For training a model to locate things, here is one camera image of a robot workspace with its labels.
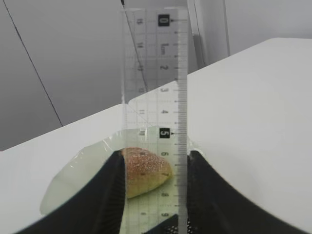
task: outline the bread roll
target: bread roll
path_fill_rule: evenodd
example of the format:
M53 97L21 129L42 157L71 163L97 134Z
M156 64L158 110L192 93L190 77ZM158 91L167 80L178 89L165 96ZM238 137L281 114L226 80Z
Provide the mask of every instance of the bread roll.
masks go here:
M148 150L125 148L121 153L126 164L127 198L153 190L172 176L169 162Z

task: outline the white wall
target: white wall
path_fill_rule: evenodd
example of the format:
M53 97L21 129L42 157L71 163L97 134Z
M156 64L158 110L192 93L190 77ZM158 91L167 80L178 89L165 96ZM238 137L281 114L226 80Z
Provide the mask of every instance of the white wall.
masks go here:
M312 39L311 0L194 0L205 61L276 37Z
M231 54L270 38L312 39L311 0L226 0Z
M60 126L0 2L0 151Z
M194 0L205 65L229 56L223 0Z

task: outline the white table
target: white table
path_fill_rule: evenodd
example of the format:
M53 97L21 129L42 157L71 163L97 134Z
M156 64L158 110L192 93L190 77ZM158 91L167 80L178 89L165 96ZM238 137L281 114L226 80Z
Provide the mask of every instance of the white table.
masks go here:
M11 234L42 217L43 195L83 147L122 128L120 104L0 153L0 233Z
M312 40L272 39L190 74L188 85L189 137L206 159L255 204L308 232L311 63ZM39 204L53 176L81 148L120 130L121 109L115 106L1 153L0 233L40 217Z

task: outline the clear plastic ruler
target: clear plastic ruler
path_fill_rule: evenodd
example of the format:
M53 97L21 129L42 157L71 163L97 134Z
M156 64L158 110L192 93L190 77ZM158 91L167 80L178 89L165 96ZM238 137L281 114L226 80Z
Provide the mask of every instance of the clear plastic ruler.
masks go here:
M124 128L137 129L126 146L164 157L173 177L126 201L120 233L142 234L177 214L186 234L188 11L124 9L122 18Z

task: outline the gray wall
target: gray wall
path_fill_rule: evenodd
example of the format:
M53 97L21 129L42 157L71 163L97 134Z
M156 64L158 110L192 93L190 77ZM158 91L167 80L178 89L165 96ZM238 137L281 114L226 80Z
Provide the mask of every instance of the gray wall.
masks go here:
M226 0L231 54L270 38L312 39L311 0Z
M128 0L128 7L187 3L132 1ZM63 125L121 103L119 0L6 0L5 3ZM61 124L3 2L0 10L0 150L3 150ZM189 70L193 72L197 70L197 62L191 31L189 39Z
M311 0L194 0L208 64L276 37L312 39Z
M121 103L117 0L9 0L63 124Z
M0 151L60 127L0 2Z

